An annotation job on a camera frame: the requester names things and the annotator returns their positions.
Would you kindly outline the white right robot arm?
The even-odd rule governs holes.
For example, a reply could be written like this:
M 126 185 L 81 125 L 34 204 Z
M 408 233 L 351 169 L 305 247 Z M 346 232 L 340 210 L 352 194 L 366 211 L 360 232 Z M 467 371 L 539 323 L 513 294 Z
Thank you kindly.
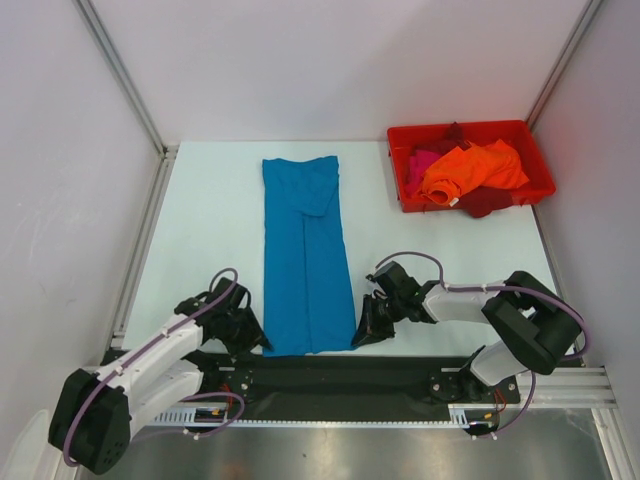
M 484 401 L 503 380 L 525 371 L 549 375 L 584 333 L 581 316 L 525 271 L 483 285 L 442 278 L 419 283 L 388 260 L 367 279 L 375 289 L 363 297 L 354 348 L 394 337 L 403 320 L 482 323 L 496 332 L 497 342 L 476 350 L 458 372 L 431 379 L 432 396 L 444 402 Z

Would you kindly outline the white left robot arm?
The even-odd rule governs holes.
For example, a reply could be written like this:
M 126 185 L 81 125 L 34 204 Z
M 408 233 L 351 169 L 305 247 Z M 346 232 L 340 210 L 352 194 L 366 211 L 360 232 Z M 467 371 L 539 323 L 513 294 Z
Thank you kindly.
M 225 421 L 237 418 L 244 399 L 226 386 L 210 355 L 218 340 L 233 359 L 271 344 L 251 308 L 250 291 L 222 278 L 209 291 L 179 303 L 150 339 L 112 362 L 79 368 L 65 380 L 48 442 L 69 467 L 104 474 L 131 440 L 159 414 L 181 401 L 219 398 Z

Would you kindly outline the blue polo t-shirt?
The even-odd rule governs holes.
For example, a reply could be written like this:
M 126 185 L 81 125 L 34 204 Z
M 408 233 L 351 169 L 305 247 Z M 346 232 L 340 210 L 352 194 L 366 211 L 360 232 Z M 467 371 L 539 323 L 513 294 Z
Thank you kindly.
M 271 357 L 351 347 L 356 312 L 343 239 L 339 161 L 262 164 L 264 331 Z

